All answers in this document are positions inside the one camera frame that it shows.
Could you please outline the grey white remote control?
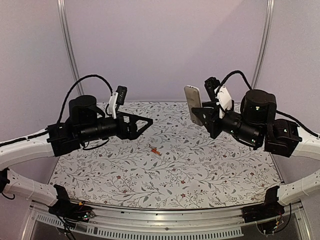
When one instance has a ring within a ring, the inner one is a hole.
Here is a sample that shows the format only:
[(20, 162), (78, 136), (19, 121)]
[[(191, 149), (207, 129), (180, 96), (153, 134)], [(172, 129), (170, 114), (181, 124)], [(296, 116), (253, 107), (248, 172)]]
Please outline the grey white remote control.
[(189, 109), (191, 122), (202, 127), (203, 126), (202, 122), (192, 112), (192, 108), (201, 108), (202, 107), (199, 89), (195, 86), (186, 85), (184, 87), (184, 93), (185, 93), (185, 97), (186, 97), (186, 101), (187, 101), (187, 106)]

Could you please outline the orange battery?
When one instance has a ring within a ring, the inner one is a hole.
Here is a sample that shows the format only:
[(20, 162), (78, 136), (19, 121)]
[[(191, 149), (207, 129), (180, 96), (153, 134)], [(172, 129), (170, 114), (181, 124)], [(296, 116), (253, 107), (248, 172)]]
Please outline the orange battery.
[(152, 148), (151, 151), (159, 156), (162, 155), (156, 148)]

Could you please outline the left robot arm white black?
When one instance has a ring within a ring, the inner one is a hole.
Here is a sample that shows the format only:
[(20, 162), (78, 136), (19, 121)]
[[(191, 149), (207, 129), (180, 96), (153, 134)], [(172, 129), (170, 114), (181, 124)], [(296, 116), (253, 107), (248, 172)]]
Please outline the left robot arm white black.
[(74, 213), (66, 189), (60, 185), (42, 184), (21, 176), (10, 167), (35, 159), (60, 157), (96, 140), (110, 137), (136, 140), (152, 124), (151, 118), (118, 112), (117, 93), (111, 100), (111, 116), (97, 106), (92, 95), (82, 95), (69, 102), (66, 122), (47, 126), (39, 132), (0, 144), (0, 192), (21, 196), (55, 209), (63, 216)]

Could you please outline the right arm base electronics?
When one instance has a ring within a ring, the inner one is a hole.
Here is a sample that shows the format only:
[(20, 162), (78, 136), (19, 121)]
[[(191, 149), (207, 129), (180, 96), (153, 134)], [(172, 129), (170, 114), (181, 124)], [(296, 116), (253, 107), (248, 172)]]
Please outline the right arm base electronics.
[(284, 206), (278, 202), (279, 188), (279, 186), (269, 188), (262, 203), (242, 207), (241, 213), (244, 222), (251, 223), (284, 214)]

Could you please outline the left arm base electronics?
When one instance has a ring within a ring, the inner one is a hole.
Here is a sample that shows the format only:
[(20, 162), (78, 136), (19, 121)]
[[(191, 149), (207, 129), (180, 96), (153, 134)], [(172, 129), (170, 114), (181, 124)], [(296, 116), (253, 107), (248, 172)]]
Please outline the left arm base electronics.
[(95, 217), (93, 208), (86, 205), (85, 201), (73, 203), (63, 186), (55, 184), (53, 187), (57, 192), (57, 202), (48, 207), (50, 214), (73, 222), (88, 222)]

